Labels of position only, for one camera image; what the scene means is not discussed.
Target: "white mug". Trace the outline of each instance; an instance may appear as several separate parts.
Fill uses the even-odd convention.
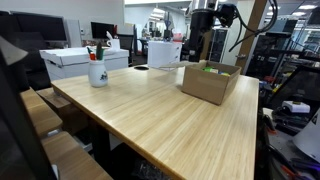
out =
[[[119,39],[110,39],[107,41],[107,45],[110,46],[112,50],[120,49],[120,41]]]

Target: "pen holder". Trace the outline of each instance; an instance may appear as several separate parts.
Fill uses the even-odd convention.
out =
[[[108,83],[107,69],[102,61],[90,61],[89,82],[93,87],[102,87]]]

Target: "white cabinet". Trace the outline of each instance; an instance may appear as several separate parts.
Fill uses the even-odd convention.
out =
[[[148,66],[159,68],[162,65],[180,61],[182,43],[149,41]]]

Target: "wall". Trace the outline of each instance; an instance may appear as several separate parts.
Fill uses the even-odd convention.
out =
[[[63,16],[78,19],[91,39],[91,21],[124,24],[124,0],[1,0],[0,10]]]
[[[185,21],[185,17],[183,14],[171,11],[171,10],[166,10],[170,12],[170,15],[172,17],[172,24],[169,26],[169,29],[175,28],[175,29],[180,29],[182,34],[186,34],[187,32],[187,25]]]
[[[124,8],[124,21],[125,23],[135,24],[137,28],[137,39],[142,36],[142,29],[148,22],[148,19],[153,12],[154,6],[144,7],[125,7]],[[138,40],[138,50],[142,49],[142,44]]]

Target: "cable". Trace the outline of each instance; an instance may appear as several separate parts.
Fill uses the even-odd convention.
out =
[[[235,42],[235,44],[229,49],[229,52],[231,52],[237,45],[239,45],[240,43],[242,43],[243,41],[249,39],[250,37],[252,36],[257,36],[259,35],[260,33],[263,33],[263,32],[266,32],[268,30],[270,30],[273,25],[275,24],[276,20],[277,20],[277,16],[278,16],[278,3],[277,3],[277,0],[273,0],[273,3],[271,2],[271,0],[269,0],[269,3],[272,7],[272,12],[273,12],[273,16],[269,22],[269,24],[265,27],[263,27],[262,29],[257,29],[256,31],[250,29],[248,27],[248,25],[246,25],[239,13],[239,10],[238,8],[235,6],[235,11],[236,11],[236,16],[239,18],[239,21],[240,21],[240,31],[239,31],[239,34],[238,34],[238,38],[240,37],[241,35],[241,31],[242,31],[242,26],[245,27],[248,31],[251,31],[252,34],[246,36],[245,38],[243,38],[242,40],[239,41],[239,39],[237,38],[237,41]]]

